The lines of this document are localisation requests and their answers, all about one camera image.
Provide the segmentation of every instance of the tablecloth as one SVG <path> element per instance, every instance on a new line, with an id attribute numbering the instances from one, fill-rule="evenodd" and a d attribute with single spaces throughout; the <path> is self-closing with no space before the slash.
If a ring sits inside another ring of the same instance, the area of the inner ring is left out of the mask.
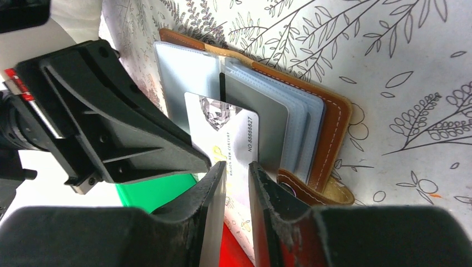
<path id="1" fill-rule="evenodd" d="M 355 204 L 436 205 L 472 236 L 472 4 L 105 0 L 103 12 L 125 67 L 163 112 L 152 47 L 160 28 L 348 97 L 353 117 L 332 175 Z M 237 238 L 250 236 L 245 216 L 225 218 Z"/>

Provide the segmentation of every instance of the red object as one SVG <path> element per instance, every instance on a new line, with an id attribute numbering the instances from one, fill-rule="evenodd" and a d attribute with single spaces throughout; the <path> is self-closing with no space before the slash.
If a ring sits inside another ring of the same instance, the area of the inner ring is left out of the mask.
<path id="1" fill-rule="evenodd" d="M 30 102 L 30 101 L 35 100 L 35 98 L 29 92 L 28 88 L 26 88 L 24 83 L 19 79 L 19 77 L 16 74 L 16 71 L 14 69 L 12 69 L 12 68 L 6 69 L 5 74 L 8 75 L 10 77 L 10 79 L 12 79 L 15 82 L 16 86 L 18 86 L 19 90 L 23 93 L 23 94 L 21 94 L 21 97 L 26 102 Z"/>
<path id="2" fill-rule="evenodd" d="M 226 225 L 223 225 L 220 267 L 254 266 Z"/>

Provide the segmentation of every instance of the green object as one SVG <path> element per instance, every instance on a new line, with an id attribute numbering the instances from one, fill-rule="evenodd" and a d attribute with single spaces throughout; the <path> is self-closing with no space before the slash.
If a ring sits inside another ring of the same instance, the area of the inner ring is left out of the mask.
<path id="1" fill-rule="evenodd" d="M 130 185 L 116 185 L 125 207 L 140 207 L 151 213 L 196 184 L 191 174 L 173 175 Z"/>

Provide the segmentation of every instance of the white card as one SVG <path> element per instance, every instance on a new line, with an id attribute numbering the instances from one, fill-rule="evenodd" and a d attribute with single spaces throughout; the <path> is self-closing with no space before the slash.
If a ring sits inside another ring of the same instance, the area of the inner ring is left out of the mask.
<path id="1" fill-rule="evenodd" d="M 259 116 L 194 93 L 184 96 L 193 147 L 212 164 L 227 162 L 227 195 L 250 207 L 248 165 L 258 160 Z"/>

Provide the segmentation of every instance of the leather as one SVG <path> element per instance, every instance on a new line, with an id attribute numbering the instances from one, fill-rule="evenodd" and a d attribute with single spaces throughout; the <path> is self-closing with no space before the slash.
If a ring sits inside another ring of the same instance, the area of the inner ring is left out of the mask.
<path id="1" fill-rule="evenodd" d="M 346 205 L 354 203 L 354 197 L 350 190 L 331 176 L 331 170 L 333 169 L 337 154 L 341 148 L 352 114 L 352 106 L 347 98 L 322 87 L 312 85 L 285 73 L 276 71 L 236 51 L 211 46 L 169 29 L 159 30 L 159 35 L 161 41 L 164 42 L 207 51 L 220 56 L 237 58 L 255 71 L 323 99 L 326 105 L 325 118 L 323 120 L 318 148 L 314 156 L 312 172 L 308 184 L 305 185 L 293 174 L 285 170 L 279 171 L 278 179 L 293 187 L 297 197 L 300 197 L 303 201 L 307 201 L 310 205 Z"/>

